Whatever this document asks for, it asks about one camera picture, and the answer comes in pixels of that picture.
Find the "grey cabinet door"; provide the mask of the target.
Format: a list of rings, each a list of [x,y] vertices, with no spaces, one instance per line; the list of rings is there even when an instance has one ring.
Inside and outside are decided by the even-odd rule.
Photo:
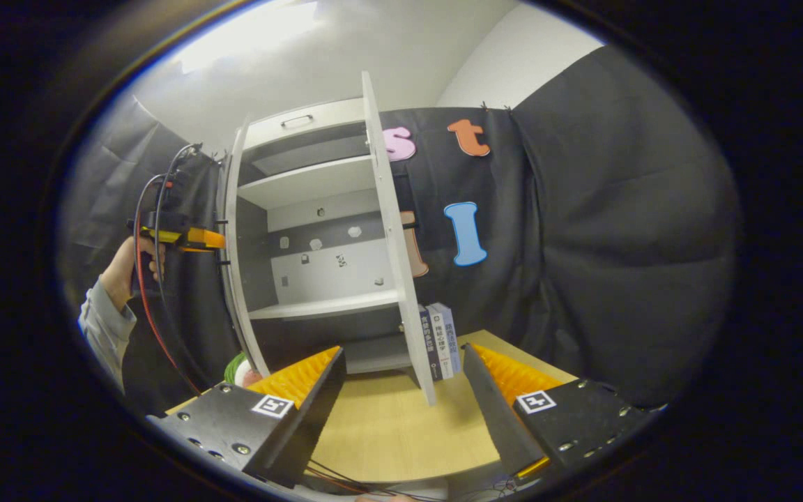
[[[426,349],[426,337],[423,334],[420,308],[415,295],[415,286],[410,270],[410,260],[406,248],[404,225],[402,224],[399,203],[393,181],[391,162],[388,158],[380,111],[377,106],[375,89],[369,71],[361,71],[361,89],[367,143],[375,178],[375,188],[379,203],[383,230],[385,231],[388,259],[392,271],[393,283],[398,296],[399,315],[402,326],[408,359],[415,381],[422,391],[427,406],[436,406],[436,387],[432,379],[432,371]]]
[[[241,277],[241,261],[237,248],[237,188],[241,169],[243,147],[248,133],[251,119],[243,118],[241,127],[237,128],[232,149],[227,156],[225,165],[225,178],[223,183],[223,201],[221,204],[221,220],[224,222],[226,248],[222,253],[223,286],[227,308],[234,322],[237,339],[247,356],[252,368],[262,377],[270,376],[270,370],[264,361],[261,349],[254,334],[254,328],[249,316],[243,281]]]

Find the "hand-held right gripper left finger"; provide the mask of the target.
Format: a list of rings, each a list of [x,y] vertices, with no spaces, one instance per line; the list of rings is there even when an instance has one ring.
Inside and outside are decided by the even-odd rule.
[[[194,454],[290,489],[302,480],[345,379],[346,353],[329,347],[251,386],[221,383],[147,419]]]

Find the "grey double-door shoe cabinet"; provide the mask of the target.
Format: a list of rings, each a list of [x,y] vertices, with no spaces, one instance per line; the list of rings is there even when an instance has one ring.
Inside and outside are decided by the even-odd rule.
[[[363,98],[251,121],[238,187],[368,155]],[[395,290],[376,188],[267,211],[237,197],[237,248],[249,311]],[[268,369],[332,345],[351,374],[411,370],[397,305],[303,319],[251,320]]]

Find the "green pink plush toy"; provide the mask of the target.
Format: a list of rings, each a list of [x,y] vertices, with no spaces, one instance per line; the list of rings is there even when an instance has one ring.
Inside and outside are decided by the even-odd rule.
[[[245,353],[241,352],[227,363],[224,381],[227,384],[248,388],[263,379],[262,374],[251,364]]]

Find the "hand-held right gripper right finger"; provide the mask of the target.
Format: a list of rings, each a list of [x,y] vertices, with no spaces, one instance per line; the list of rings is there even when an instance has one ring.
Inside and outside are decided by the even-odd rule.
[[[501,465],[517,482],[573,478],[653,417],[602,383],[564,383],[474,343],[464,346],[463,371]]]

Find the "black backdrop cloth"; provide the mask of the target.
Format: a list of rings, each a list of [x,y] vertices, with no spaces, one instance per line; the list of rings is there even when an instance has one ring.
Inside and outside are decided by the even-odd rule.
[[[726,315],[740,211],[707,130],[655,73],[605,45],[511,110],[380,112],[418,304],[534,357],[663,406]],[[76,317],[125,239],[142,188],[181,178],[192,227],[224,234],[225,162],[131,98],[87,137],[54,249]],[[222,253],[168,251],[162,296],[127,305],[123,361],[143,414],[217,381],[243,352]]]

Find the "white cabinet shelf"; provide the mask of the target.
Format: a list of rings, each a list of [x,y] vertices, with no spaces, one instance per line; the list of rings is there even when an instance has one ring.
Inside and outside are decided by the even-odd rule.
[[[397,305],[398,302],[399,296],[395,290],[383,290],[328,300],[272,305],[249,311],[247,315],[250,320],[329,317],[329,315],[364,312],[388,305]]]
[[[267,211],[313,199],[375,188],[368,155],[291,169],[240,185],[237,196]]]

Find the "dark blue book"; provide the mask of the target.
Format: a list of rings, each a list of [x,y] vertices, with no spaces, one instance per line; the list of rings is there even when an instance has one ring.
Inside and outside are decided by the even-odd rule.
[[[418,311],[420,311],[420,322],[422,333],[425,339],[427,359],[430,369],[432,381],[442,381],[442,365],[440,356],[436,345],[436,336],[434,336],[432,321],[430,320],[429,312],[423,305],[418,304]]]

